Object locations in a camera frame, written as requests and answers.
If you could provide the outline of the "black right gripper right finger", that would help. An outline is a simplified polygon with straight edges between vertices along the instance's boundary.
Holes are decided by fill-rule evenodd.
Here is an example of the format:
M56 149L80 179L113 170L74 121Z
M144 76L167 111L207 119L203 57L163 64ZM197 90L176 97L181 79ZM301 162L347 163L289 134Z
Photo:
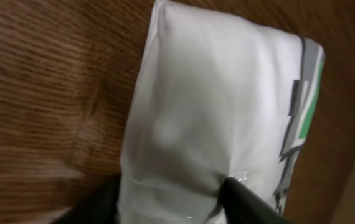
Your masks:
M291 224L236 178L224 180L219 201L227 224Z

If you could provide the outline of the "white printed t-shirt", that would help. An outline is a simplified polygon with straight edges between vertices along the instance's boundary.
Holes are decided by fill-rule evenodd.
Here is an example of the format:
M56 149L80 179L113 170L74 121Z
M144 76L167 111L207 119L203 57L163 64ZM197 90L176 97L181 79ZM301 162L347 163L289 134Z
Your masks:
M232 14L156 1L121 154L121 223L225 223L231 177L282 219L323 47Z

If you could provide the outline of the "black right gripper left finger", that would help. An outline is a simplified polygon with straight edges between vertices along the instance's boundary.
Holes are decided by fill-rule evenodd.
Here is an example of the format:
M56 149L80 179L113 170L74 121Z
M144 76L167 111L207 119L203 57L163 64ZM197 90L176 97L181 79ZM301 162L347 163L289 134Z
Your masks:
M116 224L120 177L110 177L52 224Z

